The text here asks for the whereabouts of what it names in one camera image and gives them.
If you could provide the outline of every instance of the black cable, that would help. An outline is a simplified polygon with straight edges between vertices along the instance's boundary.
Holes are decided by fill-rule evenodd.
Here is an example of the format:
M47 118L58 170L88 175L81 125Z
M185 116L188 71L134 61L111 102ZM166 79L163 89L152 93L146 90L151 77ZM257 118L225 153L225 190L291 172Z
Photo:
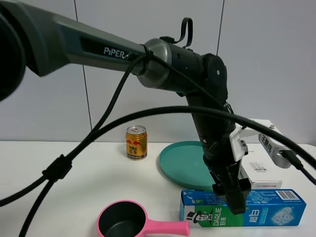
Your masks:
M241 123L245 124L247 127L250 127L254 130L259 131L262 134L265 134L288 148L290 148L292 151L300 155L304 160L306 160L313 168L316 169L316 160L308 154L305 150L303 150L300 146L295 144L293 141L288 139L287 137L284 137L283 135L273 131L272 129L269 129L257 122L254 122L252 120L249 120L247 118L238 116L238 115L233 115L228 112L224 112L221 110L217 109L210 109L210 108L205 108L205 107L196 107L196 106L169 106L169 107L160 107L160 108L154 108L154 109L148 109L148 110L143 110L139 112L135 112L129 115L126 115L124 117L121 117L105 127L101 128L99 131L95 132L92 134L85 142L81 143L80 150L77 152L81 152L85 147L87 147L90 143L92 143L95 139L99 138L102 136L104 133L110 131L111 129L126 123L128 121L134 120L134 119L140 119L143 117L148 117L148 116L153 116L153 115L161 115L161 114L174 114L174 113L193 113L193 114L204 114L210 117L216 117L216 118L221 118L221 119L229 119L231 121L234 121L236 123Z
M135 67L137 63L139 63L142 60L145 60L147 57L149 57L151 60L154 60L164 66L166 66L169 70L181 75L183 78L188 80L193 86L195 86L199 91L207 95L219 109L209 109L209 108L204 108L204 107L191 107L191 106L170 106L170 107L161 107L161 108L155 108L155 109L149 109L149 110L143 110L140 112L136 112L133 114L129 114L127 116L121 117L111 123L109 123L107 126L103 127L100 129L106 118L109 116L111 113L118 96L121 92L121 89L126 82L127 77L131 73L132 69ZM196 113L196 114L204 114L207 116L211 117L216 117L216 118L222 118L222 119L228 119L234 122L237 122L239 124L242 124L243 126L248 126L252 129L255 129L271 138L276 139L277 141L283 143L286 145L288 148L292 149L294 152L296 152L298 155L300 155L303 159L305 159L313 168L316 168L316 160L309 155L306 151L304 151L302 148L300 148L298 145L296 145L294 142L292 142L290 139L284 137L283 135L268 129L267 127L256 123L254 121L251 121L249 119L236 116L234 114L226 112L226 108L221 105L211 94L209 94L204 88L199 86L197 83L195 83L192 79L190 79L188 76L180 72L179 70L173 68L171 65L167 64L160 58L157 58L153 55L144 55L136 58L134 61L131 62L129 65L128 69L126 70L123 78L121 79L109 105L99 122L96 124L96 126L93 128L93 130L88 134L88 136L72 151L67 155L67 159L73 160L81 151L83 151L89 144L91 144L94 140L105 134L106 132L110 131L111 129L134 119L139 119L142 117L147 117L147 116L152 116L152 115L158 115L158 114L170 114L170 113ZM22 227L22 230L20 232L19 237L24 237L26 235L27 229L39 207L43 199L45 198L46 194L54 184L54 181L49 181L42 192L40 193L39 197L35 201L33 207L30 210L30 213L24 222L24 225Z
M99 130L99 128L103 125L103 123L105 122L105 120L108 118L108 116L110 115L116 101L118 100L119 94L122 91L122 88L129 76L129 74L132 72L132 70L134 69L134 67L141 61L143 61L144 59L146 59L148 56L147 55L143 55L143 56L139 56L136 59L134 59L130 65L128 66L128 68L126 69L122 79L120 80L117 89L115 90L113 97L107 107L107 110L104 112L104 114L102 115L102 117L100 118L100 120L98 121L98 123L95 125L95 127L93 128L93 130L91 131L91 133Z
M305 168L302 167L300 170L313 184L316 185L316 179Z
M41 202L44 200L45 196L47 195L47 193L49 192L49 190L51 189L51 187L53 186L55 182L54 181L49 181L45 187L43 188L43 190L41 191L41 193L39 194L38 198L36 199L36 201L34 202L23 226L22 229L20 231L19 237L25 237L26 232L28 231L28 228L35 216L36 211L38 210Z
M234 111L231 108L231 105L229 103L225 103L224 107L229 113L234 114ZM214 144L212 144L212 146L209 148L208 152L212 156L217 156L219 153L223 152L229 140L230 133L234 130L234 128L235 128L235 123L230 120L229 125L227 126L222 138L218 142L215 142Z
M40 184L42 184L46 179L42 176L39 179L37 179L34 183L31 185L27 186L26 188L22 189L21 191L6 197L2 200L0 200L0 207L5 206L15 200L18 200L19 198L23 197L24 195L28 194L30 191L33 189L37 188Z
M115 90L115 93L105 111L105 113L102 115L101 119L98 121L98 123L95 125L95 127L93 128L93 130L88 134L88 136L82 141L84 142L85 140L88 139L89 136L91 136L91 134L93 134L94 132L96 132L97 130L99 130L99 128L102 126L102 124L105 122L105 120L108 118L108 116L110 115L116 101L118 100L119 94L124 86L124 83L126 82L129 74L132 72L133 68L137 65L137 63L139 63L140 61L143 61L145 59L150 59L153 61L158 62L159 64L166 66L169 70L180 74L181 76L183 76L184 79L188 80L194 87L196 87L200 92L204 93L206 96L209 97L209 99L211 99L216 106L221 109L221 110L225 110L225 107L223 105L221 105L218 100L216 100L210 93L208 93L203 87L199 86L196 82L194 82L191 78L189 78L187 75L183 74L182 72L180 72L179 70L175 69L173 66L169 65L168 63L166 63L165 61L161 60L160 58L151 55L151 54L147 54L147 55L142 55L139 56L138 58L134 59L134 61L131 62L131 64L128 66L127 70L125 71L121 81L118 84L117 89ZM74 149L72 150L67 157L70 160L73 160L77 155L74 154L79 154L78 151L80 150L80 146L81 143Z

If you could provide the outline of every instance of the gold can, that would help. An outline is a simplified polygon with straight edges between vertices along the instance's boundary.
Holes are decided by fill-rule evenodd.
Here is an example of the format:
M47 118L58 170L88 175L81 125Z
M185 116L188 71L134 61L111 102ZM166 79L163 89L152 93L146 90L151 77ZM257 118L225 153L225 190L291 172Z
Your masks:
M126 131L126 153L132 160L142 160L147 156L147 132L143 126L135 125Z

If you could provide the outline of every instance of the pink handle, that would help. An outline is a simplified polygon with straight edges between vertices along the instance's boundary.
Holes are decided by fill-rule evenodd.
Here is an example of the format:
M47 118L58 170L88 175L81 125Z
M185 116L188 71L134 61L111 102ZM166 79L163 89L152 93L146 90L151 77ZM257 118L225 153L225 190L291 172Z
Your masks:
M190 235L190 224L188 221L147 220L144 229L146 234Z

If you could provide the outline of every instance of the white cardboard box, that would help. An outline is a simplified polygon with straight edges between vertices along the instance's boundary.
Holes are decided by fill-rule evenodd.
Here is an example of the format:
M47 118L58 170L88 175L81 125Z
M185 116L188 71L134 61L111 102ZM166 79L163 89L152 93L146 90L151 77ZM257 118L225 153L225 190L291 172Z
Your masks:
M240 175L249 178L251 189L279 189L282 180L277 169L266 152L254 152L249 148L248 155L242 158Z

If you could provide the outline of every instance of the robotic arm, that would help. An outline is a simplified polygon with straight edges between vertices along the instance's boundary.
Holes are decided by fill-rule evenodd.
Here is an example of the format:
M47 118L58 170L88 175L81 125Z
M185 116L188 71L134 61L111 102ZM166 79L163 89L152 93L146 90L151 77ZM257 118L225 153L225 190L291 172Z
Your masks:
M191 106L226 110L227 70L216 55L199 55L165 38L133 43L14 0L0 0L0 32L4 35L0 37L2 58L6 59L1 63L2 71L8 77L0 79L0 100L19 85L26 66L40 77L70 63L123 72L133 59L149 53L189 76L216 98L220 106L178 74L152 60L139 63L132 71L142 85L177 92ZM192 115L203 146L203 160L215 181L215 194L233 214L244 213L251 185L238 175L241 158L247 153L240 138L248 130L228 120Z

